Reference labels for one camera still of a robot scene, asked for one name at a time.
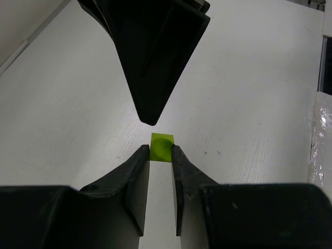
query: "plastic wrap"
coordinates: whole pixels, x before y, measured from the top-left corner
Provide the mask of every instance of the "plastic wrap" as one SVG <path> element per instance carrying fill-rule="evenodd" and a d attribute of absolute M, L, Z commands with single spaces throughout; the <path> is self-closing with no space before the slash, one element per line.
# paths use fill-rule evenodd
<path fill-rule="evenodd" d="M 310 152 L 308 182 L 332 199 L 332 96 L 318 92 Z"/>

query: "robotic claw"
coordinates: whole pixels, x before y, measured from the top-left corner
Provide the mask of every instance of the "robotic claw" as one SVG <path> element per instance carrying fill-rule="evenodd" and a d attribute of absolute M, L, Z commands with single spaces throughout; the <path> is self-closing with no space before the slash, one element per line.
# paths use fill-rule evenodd
<path fill-rule="evenodd" d="M 141 121 L 155 125 L 209 23 L 210 5 L 78 1 L 113 39 Z M 0 248 L 137 249 L 144 234 L 149 153 L 142 145 L 80 191 L 0 187 Z M 172 168 L 182 249 L 332 247 L 332 206 L 313 185 L 220 185 L 176 145 Z"/>

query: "yellow-green block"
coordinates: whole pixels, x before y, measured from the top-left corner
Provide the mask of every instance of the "yellow-green block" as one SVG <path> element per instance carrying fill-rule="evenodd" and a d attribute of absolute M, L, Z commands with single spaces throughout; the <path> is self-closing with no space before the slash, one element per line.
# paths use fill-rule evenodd
<path fill-rule="evenodd" d="M 152 133 L 150 146 L 150 161 L 172 162 L 173 144 L 173 135 Z"/>

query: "white table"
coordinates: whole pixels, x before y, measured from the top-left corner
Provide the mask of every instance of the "white table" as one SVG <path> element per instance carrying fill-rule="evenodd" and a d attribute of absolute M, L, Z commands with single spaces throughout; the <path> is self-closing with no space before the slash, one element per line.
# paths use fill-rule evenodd
<path fill-rule="evenodd" d="M 210 3 L 211 23 L 150 127 L 112 40 L 72 1 L 0 77 L 0 183 L 81 188 L 152 132 L 174 134 L 220 183 L 305 182 L 323 13 L 285 0 Z M 179 248 L 171 165 L 150 172 L 141 248 Z"/>

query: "small cube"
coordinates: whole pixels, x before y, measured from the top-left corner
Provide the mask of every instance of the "small cube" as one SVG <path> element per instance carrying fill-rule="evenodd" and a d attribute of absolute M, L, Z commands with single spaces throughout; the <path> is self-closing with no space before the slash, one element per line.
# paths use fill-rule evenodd
<path fill-rule="evenodd" d="M 152 133 L 150 146 L 150 161 L 172 162 L 173 145 L 173 135 Z"/>

